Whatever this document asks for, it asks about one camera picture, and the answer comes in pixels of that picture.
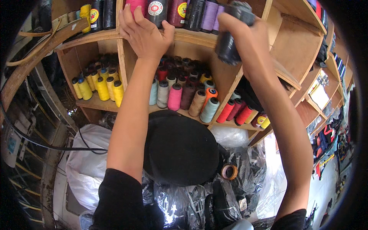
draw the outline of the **hand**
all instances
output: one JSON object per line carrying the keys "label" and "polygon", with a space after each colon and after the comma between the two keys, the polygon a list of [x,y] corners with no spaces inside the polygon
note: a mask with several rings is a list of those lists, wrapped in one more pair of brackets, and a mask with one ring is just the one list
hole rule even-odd
{"label": "hand", "polygon": [[119,11],[119,32],[129,42],[138,58],[160,60],[174,40],[175,27],[167,21],[162,22],[164,33],[161,35],[158,28],[144,18],[138,6],[134,10],[134,18],[130,11],[130,4]]}
{"label": "hand", "polygon": [[260,75],[265,76],[260,72],[262,70],[273,71],[274,73],[269,54],[267,25],[262,19],[256,16],[254,25],[251,27],[227,13],[220,14],[218,20],[219,30],[229,31],[233,36],[243,62],[244,73],[248,73],[245,76],[249,81],[263,80],[260,77]]}

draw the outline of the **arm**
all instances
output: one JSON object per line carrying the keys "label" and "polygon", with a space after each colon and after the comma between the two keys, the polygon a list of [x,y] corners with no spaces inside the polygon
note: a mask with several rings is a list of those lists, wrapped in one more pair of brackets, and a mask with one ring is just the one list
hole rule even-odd
{"label": "arm", "polygon": [[220,30],[229,31],[243,62],[244,75],[269,117],[287,179],[287,189],[276,220],[308,205],[313,168],[312,147],[303,122],[273,69],[267,25],[259,18],[250,28],[222,13]]}
{"label": "arm", "polygon": [[119,32],[138,59],[111,134],[107,168],[122,171],[142,180],[144,144],[148,128],[148,104],[152,81],[162,55],[174,39],[174,26],[163,21],[164,34],[145,19],[141,6],[130,12],[130,4],[119,12]]}

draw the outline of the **black sleeve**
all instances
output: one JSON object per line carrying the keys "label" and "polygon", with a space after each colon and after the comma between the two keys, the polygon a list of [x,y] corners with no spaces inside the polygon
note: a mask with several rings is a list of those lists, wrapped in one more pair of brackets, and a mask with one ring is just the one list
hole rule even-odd
{"label": "black sleeve", "polygon": [[141,184],[116,169],[106,169],[100,201],[89,230],[146,229]]}
{"label": "black sleeve", "polygon": [[306,209],[300,209],[281,217],[272,225],[271,230],[302,230],[306,214]]}

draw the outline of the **tape roll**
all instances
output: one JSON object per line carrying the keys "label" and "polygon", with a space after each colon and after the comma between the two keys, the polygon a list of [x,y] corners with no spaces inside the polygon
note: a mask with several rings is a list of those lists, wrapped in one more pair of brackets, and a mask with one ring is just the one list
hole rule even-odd
{"label": "tape roll", "polygon": [[238,175],[238,168],[232,164],[226,164],[221,169],[221,176],[225,180],[233,180]]}

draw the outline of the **person's left hand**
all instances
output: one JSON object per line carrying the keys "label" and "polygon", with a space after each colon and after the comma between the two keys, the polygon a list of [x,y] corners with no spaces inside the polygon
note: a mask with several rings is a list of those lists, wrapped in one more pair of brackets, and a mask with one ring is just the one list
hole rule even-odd
{"label": "person's left hand", "polygon": [[134,19],[130,11],[130,4],[119,11],[119,32],[126,39],[138,58],[160,60],[174,40],[175,27],[167,21],[162,21],[164,33],[161,35],[158,28],[144,18],[138,6],[134,10]]}

